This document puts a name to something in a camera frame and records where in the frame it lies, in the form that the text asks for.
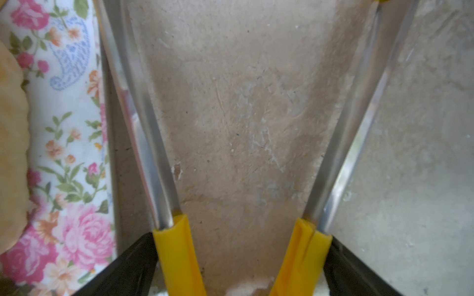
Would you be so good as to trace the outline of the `yellow handled metal tongs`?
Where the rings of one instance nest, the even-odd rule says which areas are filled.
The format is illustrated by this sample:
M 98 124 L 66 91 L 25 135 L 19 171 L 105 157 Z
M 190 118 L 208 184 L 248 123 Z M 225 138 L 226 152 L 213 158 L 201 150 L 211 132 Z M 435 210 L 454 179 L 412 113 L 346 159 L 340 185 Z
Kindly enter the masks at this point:
M 330 227 L 363 149 L 417 1 L 379 1 L 357 73 L 302 217 L 270 293 L 310 296 L 333 240 Z M 101 39 L 154 221 L 155 248 L 171 296 L 203 296 L 188 217 L 182 212 L 123 1 L 95 1 Z

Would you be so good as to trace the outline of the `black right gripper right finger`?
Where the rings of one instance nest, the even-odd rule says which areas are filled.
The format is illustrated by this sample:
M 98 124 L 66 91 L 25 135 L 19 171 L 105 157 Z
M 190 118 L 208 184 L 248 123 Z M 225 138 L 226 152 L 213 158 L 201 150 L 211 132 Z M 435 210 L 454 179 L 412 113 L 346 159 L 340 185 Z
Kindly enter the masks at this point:
M 337 238 L 332 240 L 323 271 L 331 296 L 402 296 Z

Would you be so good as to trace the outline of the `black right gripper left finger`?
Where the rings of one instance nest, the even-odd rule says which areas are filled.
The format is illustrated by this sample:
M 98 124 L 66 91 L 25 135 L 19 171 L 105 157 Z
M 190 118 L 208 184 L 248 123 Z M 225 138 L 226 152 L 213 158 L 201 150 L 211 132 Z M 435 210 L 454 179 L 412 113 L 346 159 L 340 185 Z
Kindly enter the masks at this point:
M 146 296 L 158 263 L 152 233 L 146 233 L 75 296 Z

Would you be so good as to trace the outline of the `round golden bread roll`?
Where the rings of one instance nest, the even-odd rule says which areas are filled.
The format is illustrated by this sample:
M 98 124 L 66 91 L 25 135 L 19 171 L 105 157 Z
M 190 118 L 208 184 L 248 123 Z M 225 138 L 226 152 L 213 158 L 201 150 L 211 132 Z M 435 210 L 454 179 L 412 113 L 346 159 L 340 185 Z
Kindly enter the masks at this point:
M 29 105 L 23 72 L 1 44 L 1 253 L 11 249 L 27 225 Z

